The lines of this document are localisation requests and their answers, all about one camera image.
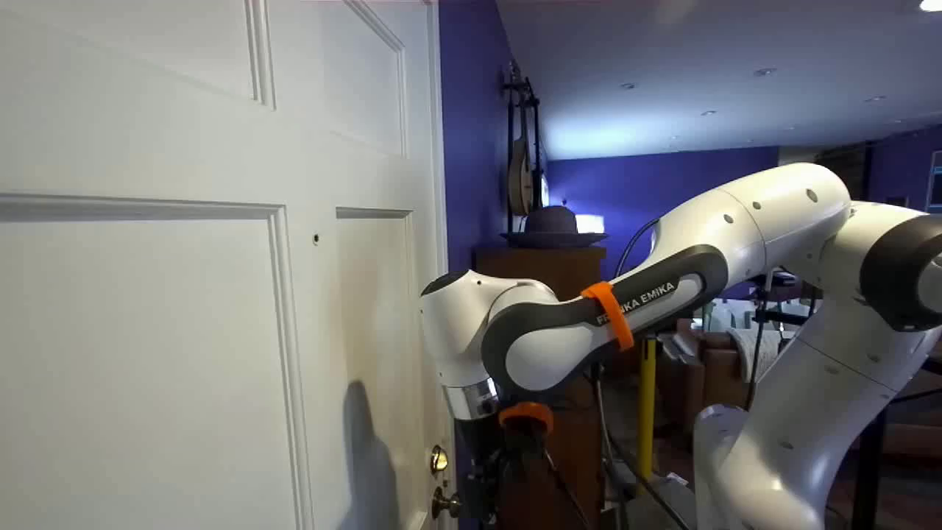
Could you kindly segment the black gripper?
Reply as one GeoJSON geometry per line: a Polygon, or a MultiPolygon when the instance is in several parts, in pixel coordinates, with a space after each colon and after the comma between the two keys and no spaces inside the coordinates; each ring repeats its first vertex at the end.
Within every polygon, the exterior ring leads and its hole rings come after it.
{"type": "Polygon", "coordinates": [[[505,445],[494,417],[461,420],[458,438],[469,456],[458,473],[461,518],[472,530],[497,530],[505,445]]]}

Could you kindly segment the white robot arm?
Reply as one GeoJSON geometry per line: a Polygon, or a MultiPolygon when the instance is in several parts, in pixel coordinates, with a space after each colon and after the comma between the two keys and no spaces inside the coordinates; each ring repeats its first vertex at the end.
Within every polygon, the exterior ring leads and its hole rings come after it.
{"type": "Polygon", "coordinates": [[[654,225],[648,260],[575,297],[475,267],[417,295],[423,348],[450,417],[536,423],[578,370],[635,348],[735,282],[787,273],[815,291],[784,313],[753,398],[694,420],[694,530],[825,530],[856,435],[942,332],[942,217],[856,201],[843,176],[791,163],[722,183],[654,225]]]}

